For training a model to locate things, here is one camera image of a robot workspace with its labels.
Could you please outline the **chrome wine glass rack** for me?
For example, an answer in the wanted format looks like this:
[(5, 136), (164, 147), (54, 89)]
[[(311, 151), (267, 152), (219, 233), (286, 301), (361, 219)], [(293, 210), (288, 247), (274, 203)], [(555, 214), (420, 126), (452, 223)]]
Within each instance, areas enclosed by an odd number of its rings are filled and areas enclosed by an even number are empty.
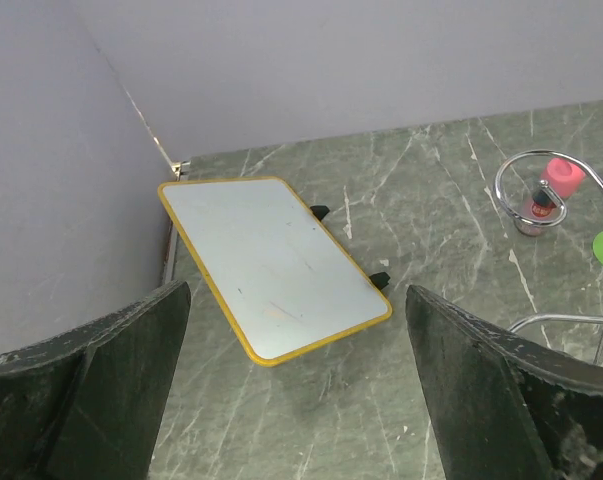
[[(503, 177), (517, 162), (530, 157), (548, 157), (544, 173), (530, 194), (529, 205), (522, 209), (511, 206), (503, 188)], [(529, 150), (517, 153), (500, 166), (493, 180), (492, 191), (503, 211), (514, 221), (519, 232), (529, 236), (533, 229), (547, 230), (560, 225), (568, 216), (566, 199), (573, 195), (585, 177), (590, 178), (603, 194), (603, 179), (587, 162), (574, 156), (552, 150)], [(603, 355), (603, 315), (576, 315), (562, 313), (534, 313), (513, 323), (513, 333), (525, 327), (547, 322), (591, 324), (601, 327), (601, 335), (593, 357), (599, 365)]]

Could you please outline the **yellow-framed whiteboard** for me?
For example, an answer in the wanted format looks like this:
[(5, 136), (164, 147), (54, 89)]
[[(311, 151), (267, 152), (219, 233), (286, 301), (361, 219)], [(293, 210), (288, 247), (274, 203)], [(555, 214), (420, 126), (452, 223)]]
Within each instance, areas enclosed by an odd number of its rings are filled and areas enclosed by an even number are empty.
[(284, 180), (167, 182), (158, 196), (254, 363), (279, 365), (391, 316), (381, 290)]

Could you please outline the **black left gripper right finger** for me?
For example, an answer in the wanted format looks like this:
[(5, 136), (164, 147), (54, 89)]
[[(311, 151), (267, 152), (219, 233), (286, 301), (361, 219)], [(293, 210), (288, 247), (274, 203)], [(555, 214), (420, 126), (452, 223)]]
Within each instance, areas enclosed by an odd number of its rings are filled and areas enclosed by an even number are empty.
[(603, 479), (603, 367), (421, 286), (405, 310), (446, 478)]

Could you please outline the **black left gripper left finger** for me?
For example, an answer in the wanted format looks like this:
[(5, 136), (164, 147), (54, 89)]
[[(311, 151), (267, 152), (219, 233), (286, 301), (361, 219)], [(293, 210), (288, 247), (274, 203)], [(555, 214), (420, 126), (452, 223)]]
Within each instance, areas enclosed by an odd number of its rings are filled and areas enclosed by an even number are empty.
[(0, 354), (0, 479), (144, 479), (191, 293), (144, 299)]

